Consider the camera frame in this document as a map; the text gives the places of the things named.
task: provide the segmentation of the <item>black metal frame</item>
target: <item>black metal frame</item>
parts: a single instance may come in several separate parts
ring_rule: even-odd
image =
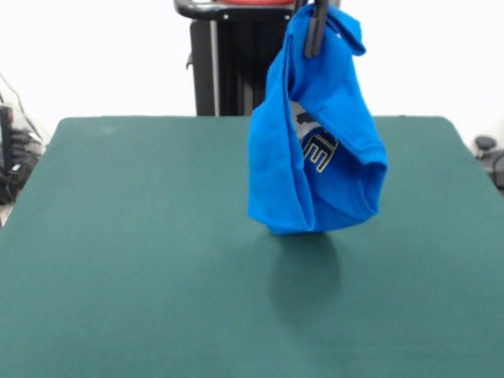
[[[243,6],[221,0],[174,0],[191,23],[191,60],[199,116],[247,116],[265,97],[268,67],[294,11],[306,4]],[[315,0],[305,55],[321,48],[329,0]],[[339,0],[331,0],[339,6]]]
[[[13,111],[8,106],[0,105],[0,127],[2,128],[3,170],[8,172],[13,167],[12,155]]]

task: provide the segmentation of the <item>chair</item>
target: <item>chair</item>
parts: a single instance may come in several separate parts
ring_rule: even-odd
[[[494,185],[504,190],[504,149],[496,149],[497,141],[485,135],[476,138],[476,146],[478,148],[476,158]]]

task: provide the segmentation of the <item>black cable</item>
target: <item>black cable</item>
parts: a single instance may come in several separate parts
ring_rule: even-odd
[[[39,130],[37,130],[37,128],[35,127],[35,125],[32,123],[32,121],[28,118],[28,116],[24,112],[24,107],[23,107],[23,103],[21,102],[21,97],[14,90],[14,88],[12,88],[10,86],[9,82],[2,75],[2,72],[0,72],[0,79],[2,79],[2,81],[6,84],[6,86],[9,88],[9,90],[12,91],[14,93],[14,95],[16,96],[16,98],[17,98],[17,104],[19,106],[19,109],[20,109],[21,113],[23,114],[24,119],[28,122],[28,125],[31,127],[31,129],[33,130],[33,132],[40,138],[40,140],[43,140],[43,137],[40,135]]]

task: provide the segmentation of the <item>blue shirt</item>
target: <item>blue shirt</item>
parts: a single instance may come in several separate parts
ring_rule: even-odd
[[[325,232],[379,212],[387,172],[384,144],[365,104],[353,55],[363,55],[358,21],[330,6],[321,54],[303,55],[313,6],[287,26],[269,68],[264,102],[248,139],[248,214],[272,232]],[[301,138],[297,102],[317,122]]]

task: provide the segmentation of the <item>white wall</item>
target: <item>white wall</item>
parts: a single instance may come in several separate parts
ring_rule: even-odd
[[[195,114],[189,23],[172,0],[0,0],[0,71],[52,134],[62,117]],[[495,0],[343,0],[375,114],[442,115],[504,144],[504,9]]]

